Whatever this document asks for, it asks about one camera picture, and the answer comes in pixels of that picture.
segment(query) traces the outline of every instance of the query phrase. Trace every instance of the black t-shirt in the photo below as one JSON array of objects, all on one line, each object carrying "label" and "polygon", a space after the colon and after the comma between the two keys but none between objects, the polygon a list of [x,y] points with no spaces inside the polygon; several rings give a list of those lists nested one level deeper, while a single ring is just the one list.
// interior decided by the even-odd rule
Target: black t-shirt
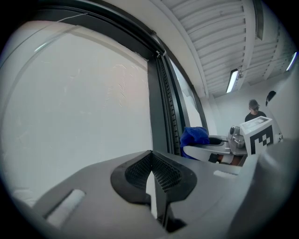
[{"label": "black t-shirt", "polygon": [[253,115],[253,114],[249,113],[249,114],[245,117],[245,122],[247,122],[247,121],[249,121],[249,120],[253,120],[253,119],[255,119],[255,118],[257,118],[257,117],[260,117],[260,116],[264,116],[264,117],[266,117],[265,113],[264,113],[264,112],[261,112],[261,111],[257,112],[257,115]]}]

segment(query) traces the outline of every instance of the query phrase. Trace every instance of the white ceiling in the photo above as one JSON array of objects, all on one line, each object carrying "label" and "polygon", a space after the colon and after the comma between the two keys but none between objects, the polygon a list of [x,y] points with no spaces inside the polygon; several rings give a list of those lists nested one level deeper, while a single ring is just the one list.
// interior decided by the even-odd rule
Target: white ceiling
[{"label": "white ceiling", "polygon": [[242,69],[243,75],[238,89],[244,82],[253,85],[282,74],[295,52],[280,23],[275,37],[266,41],[255,38],[250,0],[151,1],[170,18],[191,51],[196,50],[193,57],[207,96],[225,94],[230,72],[236,68]]}]

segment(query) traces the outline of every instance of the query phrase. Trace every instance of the ceiling beam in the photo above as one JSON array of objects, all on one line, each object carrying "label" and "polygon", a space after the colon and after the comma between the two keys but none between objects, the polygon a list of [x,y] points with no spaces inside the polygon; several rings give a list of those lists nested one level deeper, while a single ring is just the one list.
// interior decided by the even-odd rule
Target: ceiling beam
[{"label": "ceiling beam", "polygon": [[284,48],[284,44],[285,44],[285,32],[284,32],[284,29],[282,27],[281,24],[279,24],[279,29],[278,29],[278,38],[277,38],[277,46],[276,46],[276,49],[275,49],[275,52],[274,52],[274,55],[273,55],[273,58],[272,58],[272,61],[270,63],[270,65],[268,66],[263,78],[265,80],[267,80],[270,76],[270,74],[273,72],[274,70],[274,67],[277,65],[277,59],[279,59],[281,53],[282,53],[282,50]]},{"label": "ceiling beam", "polygon": [[[161,1],[161,0],[150,0],[153,4],[155,4],[155,6],[157,8],[159,8],[168,18],[169,20],[174,24],[174,26],[177,28],[177,30],[179,31],[179,33],[182,35],[183,39],[185,40],[187,46],[189,47],[193,58],[195,60],[195,63],[197,65],[197,68],[199,70],[199,78],[202,81],[203,84],[203,90],[205,91],[206,97],[209,97],[209,92],[208,92],[208,88],[206,85],[206,77],[204,74],[204,70],[202,68],[198,53],[189,37],[189,35],[187,34],[186,30],[184,29],[184,27],[182,26],[182,24],[180,23],[180,21],[176,18],[176,16],[172,13],[172,11]],[[194,88],[197,92],[197,94],[199,95],[200,90],[198,89],[199,84],[197,82],[192,82],[194,85]]]},{"label": "ceiling beam", "polygon": [[245,14],[245,25],[246,25],[246,43],[245,43],[245,53],[244,61],[241,71],[243,72],[243,77],[238,80],[235,89],[239,90],[246,78],[247,70],[250,66],[254,43],[256,39],[256,13],[254,10],[254,5],[252,0],[242,0],[244,14]]}]

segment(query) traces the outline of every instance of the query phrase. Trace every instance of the fluorescent light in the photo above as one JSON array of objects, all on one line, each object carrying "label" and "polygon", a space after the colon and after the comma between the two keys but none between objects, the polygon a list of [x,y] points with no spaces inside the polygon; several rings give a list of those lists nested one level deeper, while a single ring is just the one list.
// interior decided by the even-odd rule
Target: fluorescent light
[{"label": "fluorescent light", "polygon": [[291,63],[289,64],[288,68],[286,68],[285,71],[288,71],[291,68],[291,66],[293,65],[293,63],[295,61],[296,55],[297,55],[297,52],[294,53]]},{"label": "fluorescent light", "polygon": [[226,89],[226,93],[230,93],[235,85],[235,81],[238,77],[239,71],[238,69],[232,70],[230,72],[230,80],[228,83],[228,88]]}]

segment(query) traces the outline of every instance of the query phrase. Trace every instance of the corrugated ceiling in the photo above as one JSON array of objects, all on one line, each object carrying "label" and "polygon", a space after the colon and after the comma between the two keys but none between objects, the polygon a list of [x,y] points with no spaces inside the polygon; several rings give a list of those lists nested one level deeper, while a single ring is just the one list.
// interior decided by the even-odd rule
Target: corrugated ceiling
[{"label": "corrugated ceiling", "polygon": [[[189,35],[201,62],[209,94],[225,94],[230,72],[240,69],[246,47],[246,21],[241,0],[163,0]],[[268,78],[282,74],[295,46],[290,39],[278,59],[278,36],[271,42],[256,39],[244,82],[265,80],[270,63],[275,67]]]}]

